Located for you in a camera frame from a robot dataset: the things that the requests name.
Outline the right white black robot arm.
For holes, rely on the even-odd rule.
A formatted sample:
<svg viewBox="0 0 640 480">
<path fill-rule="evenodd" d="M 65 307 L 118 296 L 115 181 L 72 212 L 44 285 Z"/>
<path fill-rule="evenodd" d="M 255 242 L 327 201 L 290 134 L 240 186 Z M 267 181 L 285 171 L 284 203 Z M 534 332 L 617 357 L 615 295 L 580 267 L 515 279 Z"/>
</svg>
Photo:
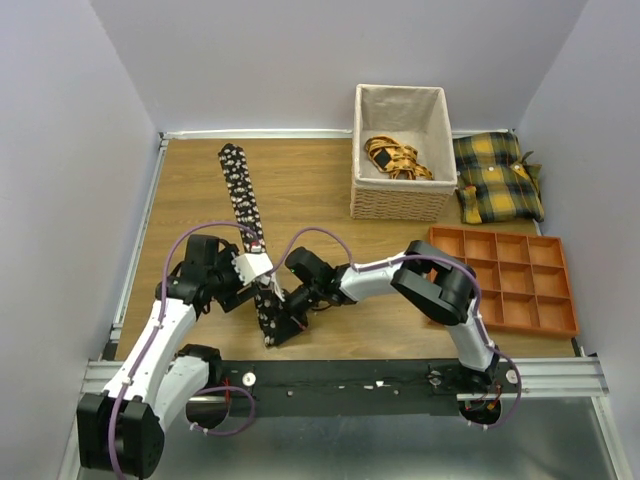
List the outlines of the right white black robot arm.
<svg viewBox="0 0 640 480">
<path fill-rule="evenodd" d="M 305 315 L 319 303 L 354 305 L 398 293 L 450 335 L 460 379 L 480 392 L 496 380 L 499 356 L 482 322 L 482 291 L 475 271 L 436 247 L 413 241 L 392 257 L 366 264 L 332 266 L 304 247 L 285 255 L 283 264 L 300 281 L 285 295 L 285 309 Z"/>
</svg>

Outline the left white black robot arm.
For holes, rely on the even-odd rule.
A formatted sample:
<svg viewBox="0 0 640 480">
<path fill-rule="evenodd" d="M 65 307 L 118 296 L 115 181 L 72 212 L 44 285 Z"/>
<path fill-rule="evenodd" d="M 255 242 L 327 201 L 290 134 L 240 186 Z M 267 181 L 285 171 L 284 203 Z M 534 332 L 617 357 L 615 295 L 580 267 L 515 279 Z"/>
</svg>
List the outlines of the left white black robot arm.
<svg viewBox="0 0 640 480">
<path fill-rule="evenodd" d="M 218 394 L 226 409 L 235 394 L 254 399 L 226 380 L 217 349 L 182 342 L 211 305 L 229 312 L 253 298 L 273 264 L 257 243 L 246 252 L 211 235 L 191 234 L 177 243 L 184 257 L 166 258 L 133 349 L 99 392 L 83 394 L 78 403 L 78 456 L 86 469 L 147 479 L 160 462 L 168 428 L 194 395 Z"/>
</svg>

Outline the black floral tie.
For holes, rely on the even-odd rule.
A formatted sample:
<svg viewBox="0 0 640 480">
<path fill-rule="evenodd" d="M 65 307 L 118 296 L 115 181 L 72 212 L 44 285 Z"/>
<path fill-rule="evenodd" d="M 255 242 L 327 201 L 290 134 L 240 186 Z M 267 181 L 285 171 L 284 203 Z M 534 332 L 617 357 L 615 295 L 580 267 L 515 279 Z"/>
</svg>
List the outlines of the black floral tie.
<svg viewBox="0 0 640 480">
<path fill-rule="evenodd" d="M 238 145 L 226 143 L 219 151 L 218 157 L 235 220 L 252 231 L 252 233 L 241 233 L 244 252 L 248 252 L 251 245 L 258 244 L 267 253 L 261 216 L 244 149 Z M 265 346 L 273 348 L 276 347 L 273 345 L 273 335 L 276 333 L 277 317 L 282 310 L 283 301 L 276 298 L 270 291 L 258 286 L 260 292 L 254 298 L 258 324 L 263 333 Z"/>
</svg>

